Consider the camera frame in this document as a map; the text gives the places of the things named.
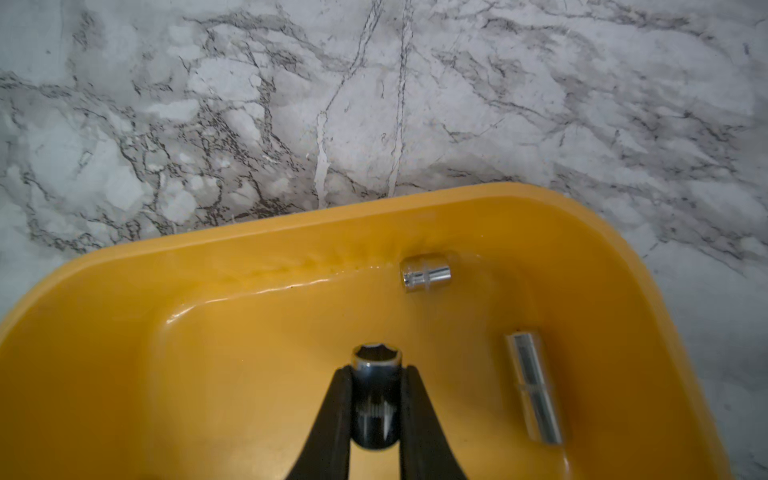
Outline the short chrome socket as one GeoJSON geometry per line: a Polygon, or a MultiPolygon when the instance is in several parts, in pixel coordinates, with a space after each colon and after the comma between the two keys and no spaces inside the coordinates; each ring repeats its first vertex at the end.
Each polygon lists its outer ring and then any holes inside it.
{"type": "Polygon", "coordinates": [[[449,284],[452,271],[442,254],[424,254],[403,259],[400,277],[406,292],[429,291],[449,284]]]}

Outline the yellow plastic storage box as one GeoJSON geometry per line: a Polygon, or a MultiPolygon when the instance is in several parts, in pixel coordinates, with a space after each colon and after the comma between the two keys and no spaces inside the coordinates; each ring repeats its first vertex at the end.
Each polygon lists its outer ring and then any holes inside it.
{"type": "Polygon", "coordinates": [[[140,241],[60,267],[1,325],[5,479],[282,479],[336,369],[417,367],[472,479],[727,479],[662,296],[578,202],[494,183],[140,241]],[[400,263],[452,280],[408,293],[400,263]],[[544,345],[563,445],[527,433],[505,337],[544,345]]]}

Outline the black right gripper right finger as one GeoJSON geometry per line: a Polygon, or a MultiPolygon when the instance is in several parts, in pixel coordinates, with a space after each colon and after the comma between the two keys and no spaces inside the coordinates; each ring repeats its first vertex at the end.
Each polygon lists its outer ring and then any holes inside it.
{"type": "Polygon", "coordinates": [[[455,458],[415,366],[400,381],[400,478],[466,479],[455,458]]]}

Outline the long chrome socket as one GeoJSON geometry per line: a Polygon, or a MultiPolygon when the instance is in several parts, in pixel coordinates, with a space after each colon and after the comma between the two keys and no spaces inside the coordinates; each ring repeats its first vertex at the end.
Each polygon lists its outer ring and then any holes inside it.
{"type": "Polygon", "coordinates": [[[563,445],[561,414],[540,336],[517,331],[505,343],[528,436],[545,445],[563,445]]]}

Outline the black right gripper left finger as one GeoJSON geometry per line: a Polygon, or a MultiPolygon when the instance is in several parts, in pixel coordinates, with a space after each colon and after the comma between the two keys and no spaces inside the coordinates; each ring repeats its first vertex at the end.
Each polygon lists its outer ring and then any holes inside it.
{"type": "Polygon", "coordinates": [[[345,366],[335,371],[287,479],[348,479],[352,395],[352,370],[350,366],[345,366]]]}

